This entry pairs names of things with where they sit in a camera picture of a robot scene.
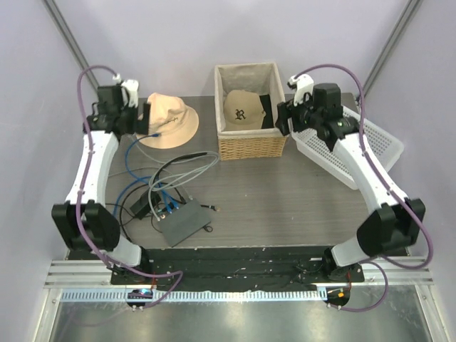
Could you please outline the wicker basket with liner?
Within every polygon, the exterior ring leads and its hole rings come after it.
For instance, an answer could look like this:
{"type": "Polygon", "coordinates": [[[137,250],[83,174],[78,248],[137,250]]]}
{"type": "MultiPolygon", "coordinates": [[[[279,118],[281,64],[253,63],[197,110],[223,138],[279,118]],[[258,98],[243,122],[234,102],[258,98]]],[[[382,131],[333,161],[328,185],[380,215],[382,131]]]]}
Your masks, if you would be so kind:
{"type": "Polygon", "coordinates": [[[277,128],[285,101],[275,62],[214,67],[214,109],[223,161],[281,157],[286,142],[277,128]]]}

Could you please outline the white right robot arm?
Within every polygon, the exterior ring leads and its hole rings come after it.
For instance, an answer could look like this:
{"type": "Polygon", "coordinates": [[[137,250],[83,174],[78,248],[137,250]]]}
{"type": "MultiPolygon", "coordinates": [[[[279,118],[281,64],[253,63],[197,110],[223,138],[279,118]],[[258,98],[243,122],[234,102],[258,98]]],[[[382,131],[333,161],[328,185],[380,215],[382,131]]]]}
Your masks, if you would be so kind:
{"type": "Polygon", "coordinates": [[[392,181],[371,152],[360,120],[343,114],[339,86],[304,78],[288,85],[295,94],[278,104],[276,127],[283,135],[315,130],[317,138],[345,165],[368,208],[368,217],[355,236],[324,252],[324,277],[338,281],[355,264],[414,245],[425,205],[420,199],[410,199],[392,181]]]}

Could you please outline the tan baseball cap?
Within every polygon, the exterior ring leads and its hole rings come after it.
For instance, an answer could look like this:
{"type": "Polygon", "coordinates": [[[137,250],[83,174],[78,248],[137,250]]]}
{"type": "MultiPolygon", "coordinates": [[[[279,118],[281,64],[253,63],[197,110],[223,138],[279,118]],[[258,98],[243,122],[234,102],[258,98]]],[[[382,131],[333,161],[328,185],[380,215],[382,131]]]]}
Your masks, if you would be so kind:
{"type": "Polygon", "coordinates": [[[257,93],[232,90],[227,94],[223,107],[225,130],[260,130],[264,109],[257,93]]]}

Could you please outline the aluminium frame rail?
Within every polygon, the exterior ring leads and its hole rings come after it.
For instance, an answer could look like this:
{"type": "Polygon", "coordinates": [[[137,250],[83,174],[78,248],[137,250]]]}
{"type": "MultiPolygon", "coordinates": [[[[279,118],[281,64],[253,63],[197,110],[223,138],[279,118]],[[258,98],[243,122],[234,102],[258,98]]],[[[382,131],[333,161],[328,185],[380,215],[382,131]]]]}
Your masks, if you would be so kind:
{"type": "Polygon", "coordinates": [[[61,301],[124,301],[142,306],[158,299],[181,302],[253,302],[253,301],[325,301],[357,286],[431,285],[428,269],[401,269],[377,259],[356,266],[334,279],[321,277],[302,266],[261,260],[259,269],[242,267],[233,274],[197,276],[185,271],[183,278],[172,275],[172,264],[159,265],[168,276],[132,284],[112,274],[100,261],[54,261],[45,280],[45,288],[61,290],[61,301]]]}

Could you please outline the dark grey network switch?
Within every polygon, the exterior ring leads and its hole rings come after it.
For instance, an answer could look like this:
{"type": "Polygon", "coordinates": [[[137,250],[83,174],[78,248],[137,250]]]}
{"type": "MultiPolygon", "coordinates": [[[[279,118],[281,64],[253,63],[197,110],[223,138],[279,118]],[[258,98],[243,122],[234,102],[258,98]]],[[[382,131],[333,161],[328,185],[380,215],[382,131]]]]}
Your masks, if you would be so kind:
{"type": "Polygon", "coordinates": [[[166,215],[157,225],[168,245],[175,247],[210,222],[210,215],[194,199],[166,215]]]}

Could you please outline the black power adapter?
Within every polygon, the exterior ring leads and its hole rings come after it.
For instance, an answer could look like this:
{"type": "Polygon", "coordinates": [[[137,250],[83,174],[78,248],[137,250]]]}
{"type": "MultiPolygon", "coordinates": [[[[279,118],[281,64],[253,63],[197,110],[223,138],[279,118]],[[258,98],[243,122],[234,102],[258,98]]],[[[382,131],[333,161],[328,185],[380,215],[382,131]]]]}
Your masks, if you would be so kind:
{"type": "Polygon", "coordinates": [[[148,191],[144,192],[140,198],[130,206],[130,211],[133,214],[133,217],[136,219],[143,219],[147,214],[150,213],[150,203],[152,202],[152,207],[155,208],[160,203],[160,195],[156,192],[148,191]]]}

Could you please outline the beige bucket hat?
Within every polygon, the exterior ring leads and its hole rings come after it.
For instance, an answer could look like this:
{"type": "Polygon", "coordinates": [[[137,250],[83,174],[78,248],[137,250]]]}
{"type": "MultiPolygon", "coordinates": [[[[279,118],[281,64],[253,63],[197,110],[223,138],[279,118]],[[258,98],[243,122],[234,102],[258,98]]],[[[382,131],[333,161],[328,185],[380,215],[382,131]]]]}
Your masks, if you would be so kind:
{"type": "Polygon", "coordinates": [[[155,149],[171,149],[188,143],[199,127],[199,116],[183,99],[159,93],[146,101],[150,106],[149,137],[136,135],[139,143],[155,149]]]}

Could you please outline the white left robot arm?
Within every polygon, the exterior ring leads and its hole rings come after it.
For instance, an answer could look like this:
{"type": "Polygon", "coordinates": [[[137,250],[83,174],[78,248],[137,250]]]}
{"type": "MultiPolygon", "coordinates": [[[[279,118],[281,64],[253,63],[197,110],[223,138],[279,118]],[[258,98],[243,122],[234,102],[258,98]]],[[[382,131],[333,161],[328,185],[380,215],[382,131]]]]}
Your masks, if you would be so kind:
{"type": "Polygon", "coordinates": [[[95,252],[102,261],[119,264],[136,284],[146,283],[152,267],[144,248],[121,233],[120,223],[105,207],[108,174],[123,135],[147,132],[148,115],[138,107],[139,83],[119,81],[97,90],[97,109],[83,127],[83,153],[71,191],[51,216],[71,251],[95,252]]]}

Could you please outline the black cloth in basket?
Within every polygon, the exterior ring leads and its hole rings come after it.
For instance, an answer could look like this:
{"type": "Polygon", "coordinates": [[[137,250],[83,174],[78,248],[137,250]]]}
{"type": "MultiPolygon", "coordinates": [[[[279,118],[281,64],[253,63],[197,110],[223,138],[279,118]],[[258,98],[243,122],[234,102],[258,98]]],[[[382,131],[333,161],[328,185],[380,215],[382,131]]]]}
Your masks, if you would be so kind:
{"type": "Polygon", "coordinates": [[[261,104],[264,109],[264,119],[261,128],[271,129],[274,128],[274,119],[272,115],[271,98],[269,94],[259,96],[261,104]]]}

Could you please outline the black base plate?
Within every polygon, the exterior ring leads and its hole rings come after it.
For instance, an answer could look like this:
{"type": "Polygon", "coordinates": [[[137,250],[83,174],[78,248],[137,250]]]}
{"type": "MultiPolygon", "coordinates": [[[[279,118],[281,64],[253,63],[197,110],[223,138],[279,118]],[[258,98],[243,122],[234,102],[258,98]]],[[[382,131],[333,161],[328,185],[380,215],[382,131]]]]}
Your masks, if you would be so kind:
{"type": "Polygon", "coordinates": [[[276,291],[303,289],[308,284],[363,283],[367,273],[360,266],[328,275],[321,266],[325,246],[220,247],[150,249],[151,273],[165,290],[175,282],[166,275],[182,271],[179,291],[276,291]]]}

